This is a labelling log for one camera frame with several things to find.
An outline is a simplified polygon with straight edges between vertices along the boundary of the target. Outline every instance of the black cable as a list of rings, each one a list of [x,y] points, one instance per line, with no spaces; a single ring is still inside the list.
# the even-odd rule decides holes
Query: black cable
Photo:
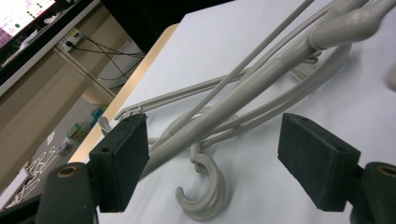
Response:
[[[116,89],[116,88],[123,87],[124,85],[125,85],[125,83],[122,83],[122,84],[120,84],[120,85],[118,85],[118,86],[110,87],[109,89],[114,90],[114,89]]]
[[[121,52],[121,51],[118,51],[118,50],[115,50],[115,49],[111,49],[111,48],[109,48],[109,47],[106,47],[106,46],[101,45],[101,44],[99,44],[99,43],[96,43],[95,41],[93,41],[92,39],[90,39],[88,36],[86,36],[86,35],[84,35],[84,34],[78,33],[78,35],[81,36],[82,38],[84,38],[84,39],[86,39],[86,40],[92,42],[92,43],[93,43],[94,45],[96,45],[96,47],[99,48],[99,50],[101,50],[101,51],[91,50],[91,49],[80,49],[80,48],[76,47],[73,43],[71,43],[70,41],[66,41],[66,43],[65,43],[66,46],[71,47],[71,48],[73,48],[73,49],[78,49],[78,50],[83,50],[83,51],[88,51],[88,52],[104,53],[104,54],[107,56],[107,58],[117,67],[117,69],[118,69],[118,70],[120,71],[120,73],[121,73],[121,76],[115,77],[115,78],[98,77],[98,79],[100,79],[100,80],[112,81],[112,80],[117,80],[117,79],[122,78],[122,77],[125,77],[125,78],[128,79],[129,77],[127,77],[126,74],[129,73],[132,69],[134,69],[138,64],[140,64],[142,58],[144,57],[144,55],[141,55],[142,57],[136,57],[136,56],[134,56],[134,57],[136,57],[136,58],[140,58],[141,60],[140,60],[139,62],[135,63],[131,68],[129,68],[128,71],[126,71],[125,73],[123,73],[123,72],[120,70],[120,68],[116,65],[116,63],[112,60],[112,58],[111,58],[108,54],[119,54],[119,55],[128,55],[128,56],[132,56],[132,54],[124,53],[124,52]],[[106,49],[113,50],[113,51],[115,51],[116,53],[105,52],[105,51],[101,48],[101,46],[104,47],[104,48],[106,48]]]
[[[90,76],[90,74],[88,74],[88,73],[85,71],[85,69],[83,69],[82,67],[80,67],[79,64],[75,63],[67,54],[65,54],[63,51],[61,51],[60,49],[58,49],[57,46],[55,46],[55,48],[56,48],[57,50],[59,50],[59,51],[62,53],[62,55],[64,55],[64,57],[66,57],[68,60],[70,60],[70,62],[72,62],[75,66],[77,66],[82,72],[84,72],[85,75],[87,75],[87,77],[91,78],[93,81],[96,81],[94,78],[92,78],[92,77]]]
[[[73,49],[79,49],[79,50],[84,50],[84,51],[88,51],[88,52],[104,53],[104,54],[107,56],[107,58],[114,64],[114,66],[116,66],[117,69],[120,71],[121,76],[115,77],[115,78],[98,77],[98,78],[101,79],[101,80],[106,80],[106,81],[108,81],[108,80],[117,80],[117,79],[119,79],[119,78],[121,78],[121,77],[126,77],[126,78],[128,78],[128,77],[125,76],[125,75],[126,75],[129,71],[131,71],[131,69],[133,69],[134,67],[136,67],[136,66],[140,63],[140,61],[139,61],[138,63],[134,64],[134,66],[132,66],[131,68],[129,68],[128,71],[126,71],[125,73],[123,73],[123,72],[120,70],[120,68],[116,65],[116,63],[113,61],[113,59],[112,59],[112,58],[111,58],[100,46],[96,46],[96,47],[98,47],[102,52],[101,52],[101,51],[96,51],[96,50],[80,49],[80,48],[76,47],[73,43],[71,43],[70,41],[66,41],[65,44],[66,44],[66,46],[71,47],[71,48],[73,48]]]
[[[128,71],[126,71],[126,73],[124,73],[122,76],[119,77],[115,77],[115,78],[103,78],[103,77],[99,77],[100,80],[104,80],[104,81],[114,81],[117,80],[121,77],[126,77],[129,78],[127,76],[125,76],[129,71],[131,71],[132,69],[134,69],[135,67],[137,67],[142,61],[140,60],[139,62],[135,63],[134,66],[132,66],[130,69],[128,69]]]
[[[120,71],[121,75],[122,75],[123,77],[128,78],[127,76],[125,76],[126,73],[123,73],[123,72],[121,71],[121,69],[117,66],[117,64],[113,61],[113,59],[112,59],[107,53],[105,53],[105,51],[104,51],[99,45],[97,45],[97,44],[95,44],[95,45],[96,45],[96,47],[98,47],[98,48],[107,56],[107,58],[114,64],[114,66],[117,67],[117,69]]]
[[[143,52],[138,52],[138,53],[124,53],[124,52],[121,52],[121,51],[116,50],[116,49],[111,49],[111,48],[109,48],[109,47],[107,47],[107,46],[105,46],[105,45],[102,45],[102,44],[100,44],[100,43],[98,43],[98,42],[93,41],[93,40],[90,39],[88,36],[86,36],[86,35],[84,35],[84,34],[81,34],[81,33],[79,33],[78,36],[80,36],[80,37],[82,37],[82,38],[84,38],[84,39],[86,39],[86,40],[92,42],[92,43],[95,44],[95,45],[99,45],[99,46],[101,46],[101,47],[103,47],[103,48],[105,48],[105,49],[110,49],[110,50],[113,50],[114,52],[117,52],[117,53],[112,53],[112,54],[129,55],[129,56],[140,56],[140,57],[144,57],[144,56],[145,56],[145,54],[144,54]]]

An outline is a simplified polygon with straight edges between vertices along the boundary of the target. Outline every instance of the power outlet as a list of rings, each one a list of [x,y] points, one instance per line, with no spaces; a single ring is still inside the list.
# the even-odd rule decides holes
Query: power outlet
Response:
[[[71,47],[66,45],[67,41],[70,41],[73,45],[76,45],[77,42],[81,39],[81,36],[78,35],[80,34],[79,30],[74,27],[67,35],[64,36],[64,38],[59,41],[59,44],[66,50],[69,51]]]

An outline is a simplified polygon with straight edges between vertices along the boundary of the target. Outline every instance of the white surface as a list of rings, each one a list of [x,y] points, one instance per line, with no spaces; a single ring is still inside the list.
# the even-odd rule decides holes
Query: white surface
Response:
[[[301,2],[240,0],[187,15],[124,106],[228,74]],[[303,18],[326,3],[317,1]],[[396,64],[395,21],[393,10],[375,36],[354,45],[339,74],[288,110],[359,149],[361,166],[369,161],[396,163],[396,93],[384,83]],[[290,76],[282,77],[239,114],[293,84]],[[149,137],[158,137],[203,95],[149,112]],[[344,213],[317,210],[277,159],[280,124],[277,116],[206,152],[224,174],[230,196],[224,212],[207,223],[349,223],[350,205]],[[192,198],[202,195],[207,186],[207,177],[194,172],[188,151],[142,180],[124,213],[100,214],[100,223],[195,223],[177,204],[178,186]]]

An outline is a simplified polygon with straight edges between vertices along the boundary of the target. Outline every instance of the power cord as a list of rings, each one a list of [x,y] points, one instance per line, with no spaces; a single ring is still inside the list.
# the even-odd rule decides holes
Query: power cord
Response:
[[[101,51],[91,50],[91,49],[80,49],[80,48],[76,47],[76,46],[75,46],[72,42],[70,42],[70,41],[66,41],[66,42],[65,42],[66,46],[67,46],[67,47],[70,47],[70,48],[73,48],[73,49],[77,49],[77,50],[83,50],[83,51],[94,52],[94,53],[103,53],[103,54],[105,54],[105,55],[107,56],[107,58],[114,64],[114,66],[116,66],[116,68],[117,68],[117,69],[120,71],[120,73],[121,73],[121,76],[119,76],[119,77],[115,77],[115,78],[98,77],[99,80],[112,81],[112,80],[117,80],[117,79],[119,79],[119,78],[121,78],[121,77],[125,77],[125,78],[128,79],[129,77],[127,77],[126,74],[129,73],[133,68],[135,68],[135,67],[141,62],[141,60],[140,60],[139,62],[135,63],[131,68],[128,69],[128,71],[126,71],[125,73],[123,73],[123,72],[121,71],[121,69],[117,66],[117,64],[113,61],[113,59],[112,59],[108,54],[125,55],[125,56],[131,56],[131,57],[139,58],[139,59],[144,58],[144,54],[140,54],[140,53],[138,53],[138,54],[135,54],[135,53],[124,53],[124,52],[121,52],[121,51],[118,51],[118,50],[115,50],[115,49],[111,49],[111,48],[109,48],[109,47],[106,47],[106,46],[101,45],[101,44],[99,44],[99,43],[96,43],[95,41],[91,40],[89,37],[87,37],[87,36],[85,36],[85,35],[83,35],[83,34],[78,34],[78,35],[81,36],[81,37],[83,37],[83,38],[86,39],[86,40],[89,40],[89,41],[92,42],[93,44],[95,44],[96,47],[99,48],[99,50],[101,50]],[[102,46],[103,48],[110,49],[110,50],[113,50],[113,51],[115,51],[115,52],[105,52],[105,51],[101,48],[101,46]]]

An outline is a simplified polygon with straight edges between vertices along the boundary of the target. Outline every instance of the curved hook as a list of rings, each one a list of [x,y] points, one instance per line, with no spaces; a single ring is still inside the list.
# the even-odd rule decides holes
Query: curved hook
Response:
[[[203,153],[197,154],[198,144],[191,147],[191,161],[196,164],[198,173],[208,173],[210,185],[201,200],[192,200],[185,196],[181,187],[176,189],[177,202],[184,213],[195,221],[208,221],[219,214],[226,205],[226,185],[221,171],[215,162]]]

